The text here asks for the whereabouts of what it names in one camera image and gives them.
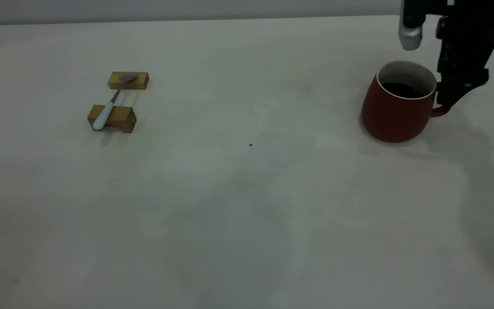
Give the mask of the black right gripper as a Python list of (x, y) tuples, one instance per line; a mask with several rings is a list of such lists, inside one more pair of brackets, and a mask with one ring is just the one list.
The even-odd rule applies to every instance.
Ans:
[(452, 107), (467, 89), (489, 80), (486, 68), (494, 50), (494, 0), (454, 0), (438, 23), (442, 41), (437, 104)]

